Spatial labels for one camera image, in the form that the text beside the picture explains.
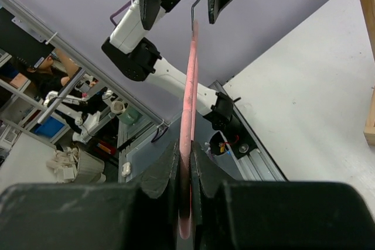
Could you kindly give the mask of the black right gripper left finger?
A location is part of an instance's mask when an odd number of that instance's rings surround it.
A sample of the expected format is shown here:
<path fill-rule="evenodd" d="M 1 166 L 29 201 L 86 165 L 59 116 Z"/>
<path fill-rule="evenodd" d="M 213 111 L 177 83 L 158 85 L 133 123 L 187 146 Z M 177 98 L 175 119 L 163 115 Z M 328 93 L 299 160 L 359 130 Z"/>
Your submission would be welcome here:
<path fill-rule="evenodd" d="M 15 184 L 1 194 L 1 248 L 175 249 L 179 172 L 174 141 L 127 183 Z"/>

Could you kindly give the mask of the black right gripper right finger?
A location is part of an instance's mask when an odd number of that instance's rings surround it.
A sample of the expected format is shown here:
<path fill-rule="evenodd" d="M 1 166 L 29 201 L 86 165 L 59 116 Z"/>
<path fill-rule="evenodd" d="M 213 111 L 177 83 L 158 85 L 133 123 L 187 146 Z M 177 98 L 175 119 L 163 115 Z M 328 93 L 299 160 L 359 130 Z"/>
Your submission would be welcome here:
<path fill-rule="evenodd" d="M 373 249 L 374 219 L 350 185 L 235 180 L 190 154 L 195 249 Z"/>

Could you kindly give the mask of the pink hanger with metal hook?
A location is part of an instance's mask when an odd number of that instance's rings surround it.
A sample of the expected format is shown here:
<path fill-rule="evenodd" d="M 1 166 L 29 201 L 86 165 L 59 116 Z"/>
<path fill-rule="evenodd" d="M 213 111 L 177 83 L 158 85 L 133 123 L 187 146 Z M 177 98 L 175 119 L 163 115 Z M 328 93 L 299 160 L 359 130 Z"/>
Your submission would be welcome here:
<path fill-rule="evenodd" d="M 179 153 L 180 153 L 180 192 L 179 192 L 179 234 L 182 239 L 190 237 L 190 153 L 195 137 L 197 85 L 198 85 L 198 23 L 195 20 L 195 7 L 201 0 L 195 0 L 190 9 L 192 40 L 190 43 L 189 60 L 187 64 L 186 83 L 183 96 L 183 109 L 180 123 Z"/>

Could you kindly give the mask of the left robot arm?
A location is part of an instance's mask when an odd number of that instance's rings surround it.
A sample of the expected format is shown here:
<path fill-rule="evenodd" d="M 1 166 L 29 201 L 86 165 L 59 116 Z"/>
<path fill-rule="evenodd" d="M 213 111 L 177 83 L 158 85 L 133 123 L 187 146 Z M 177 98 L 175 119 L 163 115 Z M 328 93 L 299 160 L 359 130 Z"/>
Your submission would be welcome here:
<path fill-rule="evenodd" d="M 124 17 L 103 43 L 101 49 L 119 71 L 132 81 L 146 81 L 183 97 L 182 126 L 194 128 L 195 113 L 208 120 L 216 131 L 239 130 L 234 116 L 234 101 L 222 92 L 209 89 L 198 82 L 198 26 L 191 21 L 192 42 L 187 71 L 176 69 L 161 56 L 147 33 L 181 0 L 131 0 Z M 190 16 L 195 16 L 195 0 Z M 207 0 L 209 23 L 214 24 L 219 13 L 232 0 Z"/>

